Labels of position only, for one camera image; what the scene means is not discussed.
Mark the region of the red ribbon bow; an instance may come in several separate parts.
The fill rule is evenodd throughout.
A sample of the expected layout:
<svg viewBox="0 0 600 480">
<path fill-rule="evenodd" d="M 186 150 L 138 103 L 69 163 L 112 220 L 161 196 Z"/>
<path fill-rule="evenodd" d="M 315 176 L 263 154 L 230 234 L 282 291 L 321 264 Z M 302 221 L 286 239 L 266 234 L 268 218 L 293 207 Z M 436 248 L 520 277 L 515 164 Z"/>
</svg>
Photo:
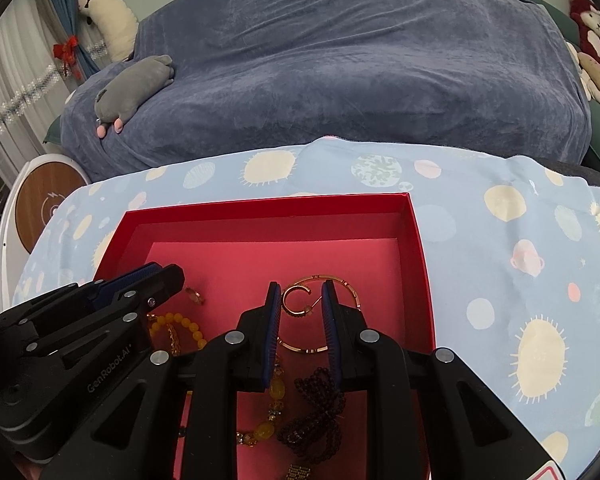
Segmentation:
<svg viewBox="0 0 600 480">
<path fill-rule="evenodd" d="M 79 68 L 78 57 L 76 56 L 78 47 L 78 37 L 72 35 L 63 44 L 53 45 L 53 56 L 61 62 L 62 74 L 65 77 L 71 75 L 76 81 L 81 81 L 82 74 Z"/>
</svg>

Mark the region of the light blue patterned bedsheet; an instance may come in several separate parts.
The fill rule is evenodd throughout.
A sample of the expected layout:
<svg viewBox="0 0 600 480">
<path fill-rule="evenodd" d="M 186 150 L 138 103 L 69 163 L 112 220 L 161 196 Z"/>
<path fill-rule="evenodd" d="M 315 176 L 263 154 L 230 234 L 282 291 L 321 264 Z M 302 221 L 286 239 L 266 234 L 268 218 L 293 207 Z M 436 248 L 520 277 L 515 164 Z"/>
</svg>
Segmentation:
<svg viewBox="0 0 600 480">
<path fill-rule="evenodd" d="M 60 205 L 13 304 L 95 274 L 130 210 L 216 200 L 408 193 L 439 341 L 560 463 L 600 450 L 600 180 L 524 156 L 324 138 L 97 181 Z"/>
</svg>

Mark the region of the grey plush mouse toy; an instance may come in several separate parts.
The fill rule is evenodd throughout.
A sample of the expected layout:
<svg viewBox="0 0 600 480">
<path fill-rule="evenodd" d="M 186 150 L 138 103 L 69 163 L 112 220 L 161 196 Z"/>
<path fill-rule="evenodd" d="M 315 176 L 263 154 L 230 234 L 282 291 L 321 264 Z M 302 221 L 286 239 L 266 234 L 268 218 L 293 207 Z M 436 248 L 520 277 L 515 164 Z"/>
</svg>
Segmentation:
<svg viewBox="0 0 600 480">
<path fill-rule="evenodd" d="M 137 61 L 110 81 L 95 98 L 96 136 L 103 139 L 110 127 L 120 133 L 137 110 L 174 81 L 169 55 L 151 55 Z"/>
</svg>

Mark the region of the red cardboard box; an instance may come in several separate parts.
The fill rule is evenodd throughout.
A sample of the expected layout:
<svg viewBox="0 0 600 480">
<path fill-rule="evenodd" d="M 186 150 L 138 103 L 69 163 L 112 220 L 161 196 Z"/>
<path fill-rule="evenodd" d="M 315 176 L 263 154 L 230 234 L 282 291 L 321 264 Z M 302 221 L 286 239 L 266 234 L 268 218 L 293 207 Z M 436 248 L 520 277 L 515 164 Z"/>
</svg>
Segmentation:
<svg viewBox="0 0 600 480">
<path fill-rule="evenodd" d="M 184 295 L 166 303 L 207 337 L 234 328 L 264 303 L 268 285 L 312 274 L 343 278 L 358 292 L 366 323 L 402 347 L 434 348 L 426 260 L 406 194 L 323 195 L 233 200 L 127 212 L 96 274 L 113 278 L 148 262 L 182 268 Z"/>
</svg>

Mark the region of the round white wooden side table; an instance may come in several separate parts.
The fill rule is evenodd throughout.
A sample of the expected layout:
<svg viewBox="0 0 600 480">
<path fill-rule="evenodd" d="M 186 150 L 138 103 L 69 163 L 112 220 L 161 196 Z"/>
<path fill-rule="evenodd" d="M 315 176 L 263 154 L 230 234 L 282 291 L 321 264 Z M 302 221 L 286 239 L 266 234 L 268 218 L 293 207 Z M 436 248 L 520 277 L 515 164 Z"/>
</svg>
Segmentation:
<svg viewBox="0 0 600 480">
<path fill-rule="evenodd" d="M 45 154 L 24 164 L 0 222 L 0 312 L 10 307 L 20 274 L 55 211 L 89 183 L 85 171 L 65 155 Z"/>
</svg>

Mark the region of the red monkey plush toy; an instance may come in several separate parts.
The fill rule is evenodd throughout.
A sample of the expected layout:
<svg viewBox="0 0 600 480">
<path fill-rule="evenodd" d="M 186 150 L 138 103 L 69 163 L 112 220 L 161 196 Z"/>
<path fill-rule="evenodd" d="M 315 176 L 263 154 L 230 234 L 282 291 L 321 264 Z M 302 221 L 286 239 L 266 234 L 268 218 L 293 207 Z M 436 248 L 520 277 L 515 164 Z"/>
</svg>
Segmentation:
<svg viewBox="0 0 600 480">
<path fill-rule="evenodd" d="M 578 26 L 580 49 L 600 64 L 600 10 L 591 0 L 570 0 L 569 15 Z"/>
</svg>

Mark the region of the dark blue blanket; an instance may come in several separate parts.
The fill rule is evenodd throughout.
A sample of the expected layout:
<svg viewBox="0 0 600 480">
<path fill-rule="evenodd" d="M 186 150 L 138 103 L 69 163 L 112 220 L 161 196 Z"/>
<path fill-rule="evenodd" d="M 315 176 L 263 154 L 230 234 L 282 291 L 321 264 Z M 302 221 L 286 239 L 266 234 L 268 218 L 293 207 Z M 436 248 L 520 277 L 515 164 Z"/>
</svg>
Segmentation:
<svg viewBox="0 0 600 480">
<path fill-rule="evenodd" d="M 94 104 L 125 70 L 76 90 L 61 144 L 92 180 L 322 136 L 576 164 L 591 112 L 566 42 L 526 0 L 173 0 L 140 23 L 132 66 L 174 79 L 121 132 Z"/>
</svg>

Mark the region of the beige plush toy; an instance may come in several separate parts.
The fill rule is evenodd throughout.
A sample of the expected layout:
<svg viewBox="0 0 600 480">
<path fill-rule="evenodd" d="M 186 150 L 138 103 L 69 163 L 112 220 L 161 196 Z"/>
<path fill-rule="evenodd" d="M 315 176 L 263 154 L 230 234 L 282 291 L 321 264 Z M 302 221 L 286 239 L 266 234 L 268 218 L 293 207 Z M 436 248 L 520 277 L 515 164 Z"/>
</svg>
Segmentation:
<svg viewBox="0 0 600 480">
<path fill-rule="evenodd" d="M 573 63 L 576 64 L 579 78 L 589 101 L 600 104 L 600 63 L 591 55 L 580 52 L 573 44 L 566 42 Z"/>
</svg>

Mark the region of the thin rose gold bangle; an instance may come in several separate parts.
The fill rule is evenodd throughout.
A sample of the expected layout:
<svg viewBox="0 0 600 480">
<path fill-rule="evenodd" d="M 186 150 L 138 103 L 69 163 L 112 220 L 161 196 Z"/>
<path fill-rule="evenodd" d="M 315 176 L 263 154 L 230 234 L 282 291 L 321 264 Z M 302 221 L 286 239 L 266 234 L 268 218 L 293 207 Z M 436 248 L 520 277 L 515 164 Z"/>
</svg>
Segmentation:
<svg viewBox="0 0 600 480">
<path fill-rule="evenodd" d="M 305 278 L 300 278 L 300 280 L 294 281 L 284 288 L 282 300 L 280 300 L 280 306 L 286 315 L 289 315 L 291 318 L 305 318 L 315 310 L 317 304 L 321 304 L 323 310 L 323 322 L 326 323 L 329 320 L 329 318 L 332 316 L 332 308 L 327 307 L 328 297 L 324 294 L 321 294 L 321 296 L 315 299 L 312 304 L 309 304 L 301 310 L 292 310 L 290 307 L 288 307 L 287 300 L 293 292 L 298 292 L 298 290 L 301 290 L 302 292 L 305 292 L 307 295 L 311 296 L 312 289 L 309 284 L 314 282 L 321 282 L 323 284 L 326 282 L 332 282 L 334 285 L 339 284 L 351 296 L 354 303 L 353 307 L 358 311 L 362 310 L 360 295 L 349 281 L 344 280 L 343 278 L 338 278 L 338 276 L 335 275 L 312 274 L 306 276 Z M 300 356 L 315 356 L 316 354 L 321 354 L 328 350 L 327 346 L 316 348 L 302 348 L 293 346 L 292 344 L 288 344 L 288 342 L 284 341 L 281 336 L 277 336 L 277 343 L 280 344 L 285 350 L 288 350 L 294 354 L 300 354 Z"/>
</svg>

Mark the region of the white llama plush toy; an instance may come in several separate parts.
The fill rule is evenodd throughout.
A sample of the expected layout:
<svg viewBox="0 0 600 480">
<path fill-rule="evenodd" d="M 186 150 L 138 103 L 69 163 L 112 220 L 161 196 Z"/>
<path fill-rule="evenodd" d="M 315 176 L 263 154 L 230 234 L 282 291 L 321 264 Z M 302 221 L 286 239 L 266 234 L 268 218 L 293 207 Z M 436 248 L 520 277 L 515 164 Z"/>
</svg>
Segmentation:
<svg viewBox="0 0 600 480">
<path fill-rule="evenodd" d="M 112 62 L 132 55 L 138 19 L 123 0 L 78 0 L 78 11 L 98 28 Z"/>
</svg>

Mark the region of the white sheer curtain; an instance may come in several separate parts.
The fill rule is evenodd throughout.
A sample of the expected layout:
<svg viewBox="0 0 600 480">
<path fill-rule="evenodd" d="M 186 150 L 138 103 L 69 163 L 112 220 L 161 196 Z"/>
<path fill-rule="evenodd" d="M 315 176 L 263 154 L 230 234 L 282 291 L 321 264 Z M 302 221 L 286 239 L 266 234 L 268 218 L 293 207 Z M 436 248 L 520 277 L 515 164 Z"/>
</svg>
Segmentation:
<svg viewBox="0 0 600 480">
<path fill-rule="evenodd" d="M 44 139 L 78 83 L 53 56 L 66 40 L 52 0 L 12 0 L 0 17 L 0 176 L 59 148 Z"/>
</svg>

